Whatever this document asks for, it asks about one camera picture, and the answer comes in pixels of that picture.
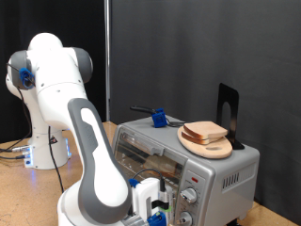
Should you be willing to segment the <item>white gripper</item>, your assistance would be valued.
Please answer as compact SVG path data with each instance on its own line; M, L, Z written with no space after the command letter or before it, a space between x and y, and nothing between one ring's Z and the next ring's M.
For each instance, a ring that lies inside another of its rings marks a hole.
M162 186L157 178L147 178L141 182L131 180L133 211L150 226L181 226L177 219L173 222L173 190Z

